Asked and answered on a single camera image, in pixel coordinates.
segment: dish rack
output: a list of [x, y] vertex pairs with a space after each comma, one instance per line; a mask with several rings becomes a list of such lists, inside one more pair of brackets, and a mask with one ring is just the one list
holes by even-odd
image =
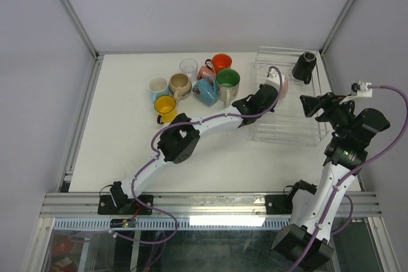
[[330, 132], [326, 122], [316, 122], [314, 118], [305, 117], [299, 99], [300, 95], [322, 95], [318, 73], [324, 68], [321, 64], [316, 64], [308, 85], [292, 76], [292, 69], [299, 56], [306, 51], [308, 50], [259, 48], [254, 67], [255, 90], [265, 82], [270, 66], [277, 66], [286, 75], [289, 90], [286, 97], [277, 103], [273, 113], [263, 115], [252, 125], [253, 140], [315, 147]]

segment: white wall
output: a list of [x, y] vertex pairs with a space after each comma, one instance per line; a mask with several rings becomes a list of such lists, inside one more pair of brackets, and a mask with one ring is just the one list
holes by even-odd
[[70, 0], [101, 52], [315, 48], [346, 0]]
[[[327, 53], [326, 63], [338, 93], [346, 94], [353, 80], [399, 87], [408, 92], [408, 0], [358, 0], [339, 36]], [[384, 148], [399, 132], [405, 106], [396, 94], [375, 90], [365, 103], [381, 110], [391, 129], [379, 134], [369, 147], [371, 155]], [[370, 190], [377, 192], [386, 225], [402, 266], [408, 270], [408, 135], [381, 160], [364, 169]]]
[[20, 272], [91, 57], [58, 0], [0, 0], [0, 265]]

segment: white strip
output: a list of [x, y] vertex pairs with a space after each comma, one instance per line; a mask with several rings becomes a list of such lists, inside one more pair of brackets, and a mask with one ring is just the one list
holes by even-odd
[[191, 216], [190, 225], [262, 226], [265, 217], [240, 215]]

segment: tabletop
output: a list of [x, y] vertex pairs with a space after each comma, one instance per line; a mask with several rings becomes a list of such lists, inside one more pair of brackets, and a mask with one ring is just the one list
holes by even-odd
[[[163, 127], [156, 123], [150, 80], [156, 76], [169, 80], [187, 58], [195, 59], [200, 68], [215, 54], [105, 55], [69, 191], [98, 192], [133, 176], [153, 156], [150, 141]], [[256, 91], [256, 54], [229, 53], [232, 68], [241, 76], [237, 99]], [[319, 71], [319, 75], [322, 91], [330, 91], [326, 73]], [[193, 93], [177, 105], [178, 113], [188, 117], [223, 109], [223, 102], [207, 106]], [[262, 143], [252, 140], [249, 127], [213, 134], [200, 139], [188, 160], [172, 164], [155, 177], [145, 192], [280, 192], [298, 180], [318, 184], [329, 141], [330, 135], [314, 148]], [[349, 190], [360, 190], [358, 183]]]

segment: black mug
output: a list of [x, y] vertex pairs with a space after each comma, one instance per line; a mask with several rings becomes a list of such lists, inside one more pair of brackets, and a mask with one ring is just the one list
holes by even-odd
[[312, 72], [316, 66], [316, 55], [312, 52], [305, 52], [299, 56], [296, 65], [292, 69], [293, 78], [309, 84], [312, 80]]

